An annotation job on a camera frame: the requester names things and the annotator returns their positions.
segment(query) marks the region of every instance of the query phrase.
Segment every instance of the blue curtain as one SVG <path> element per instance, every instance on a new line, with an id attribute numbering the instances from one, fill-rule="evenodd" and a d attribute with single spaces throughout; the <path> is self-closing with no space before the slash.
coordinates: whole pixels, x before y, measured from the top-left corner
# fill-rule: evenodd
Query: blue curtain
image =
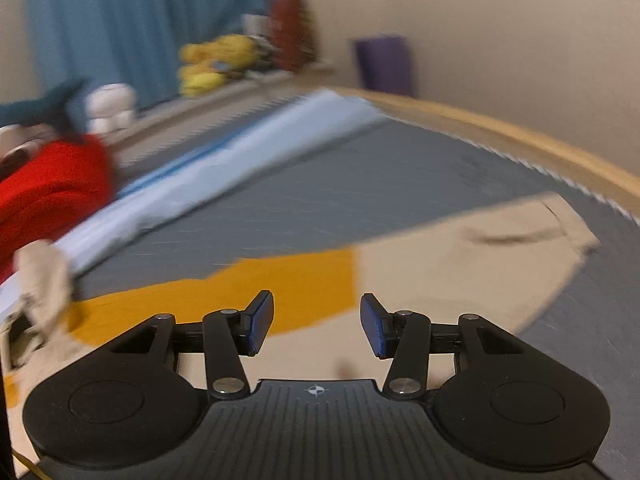
<path id="1" fill-rule="evenodd" d="M 237 32 L 245 12 L 270 0 L 27 0 L 31 34 L 46 88 L 84 76 L 84 94 L 125 82 L 138 107 L 178 93 L 178 49 Z M 82 103 L 70 110 L 84 124 Z"/>

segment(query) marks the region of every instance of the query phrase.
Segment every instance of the wall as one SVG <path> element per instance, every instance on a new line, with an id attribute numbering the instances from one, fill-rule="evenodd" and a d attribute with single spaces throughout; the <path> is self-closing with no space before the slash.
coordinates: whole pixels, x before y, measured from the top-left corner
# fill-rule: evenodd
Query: wall
<path id="1" fill-rule="evenodd" d="M 398 32 L 421 98 L 551 134 L 640 174 L 640 0 L 309 0 L 335 82 L 349 38 Z"/>
<path id="2" fill-rule="evenodd" d="M 39 94 L 24 0 L 0 0 L 0 103 Z"/>

